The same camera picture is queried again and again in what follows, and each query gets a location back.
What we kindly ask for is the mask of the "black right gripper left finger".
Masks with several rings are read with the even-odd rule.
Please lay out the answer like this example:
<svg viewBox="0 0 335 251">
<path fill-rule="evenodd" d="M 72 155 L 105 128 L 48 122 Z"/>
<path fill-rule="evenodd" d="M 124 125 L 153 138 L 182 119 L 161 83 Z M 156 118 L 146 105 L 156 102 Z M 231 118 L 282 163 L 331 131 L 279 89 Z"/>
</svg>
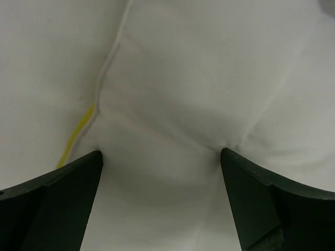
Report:
<svg viewBox="0 0 335 251">
<path fill-rule="evenodd" d="M 102 169 L 93 151 L 1 190 L 1 250 L 80 250 Z"/>
</svg>

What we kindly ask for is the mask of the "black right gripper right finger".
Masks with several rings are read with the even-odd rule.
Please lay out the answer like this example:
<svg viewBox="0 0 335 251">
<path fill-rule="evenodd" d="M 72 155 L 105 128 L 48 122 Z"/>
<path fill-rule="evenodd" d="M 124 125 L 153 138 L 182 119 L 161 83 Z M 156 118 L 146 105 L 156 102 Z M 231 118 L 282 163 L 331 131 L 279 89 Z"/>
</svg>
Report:
<svg viewBox="0 0 335 251">
<path fill-rule="evenodd" d="M 242 250 L 334 250 L 334 192 L 223 149 L 220 163 Z"/>
</svg>

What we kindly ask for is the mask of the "white pillow yellow edge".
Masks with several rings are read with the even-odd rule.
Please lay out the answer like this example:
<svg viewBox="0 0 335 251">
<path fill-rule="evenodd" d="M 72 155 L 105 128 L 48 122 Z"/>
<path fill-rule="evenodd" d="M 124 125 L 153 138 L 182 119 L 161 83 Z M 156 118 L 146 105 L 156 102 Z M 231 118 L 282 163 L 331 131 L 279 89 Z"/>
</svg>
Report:
<svg viewBox="0 0 335 251">
<path fill-rule="evenodd" d="M 334 191 L 318 1 L 1 1 L 1 188 L 100 150 L 82 250 L 239 250 L 224 148 Z"/>
</svg>

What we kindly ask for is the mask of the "grey pillowcase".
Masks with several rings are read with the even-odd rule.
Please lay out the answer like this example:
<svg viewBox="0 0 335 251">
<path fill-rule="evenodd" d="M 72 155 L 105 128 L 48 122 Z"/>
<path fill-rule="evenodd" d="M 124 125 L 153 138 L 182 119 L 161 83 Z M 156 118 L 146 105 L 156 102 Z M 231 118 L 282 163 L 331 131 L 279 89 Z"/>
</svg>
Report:
<svg viewBox="0 0 335 251">
<path fill-rule="evenodd" d="M 318 3 L 323 12 L 331 16 L 335 15 L 335 0 L 318 0 Z"/>
</svg>

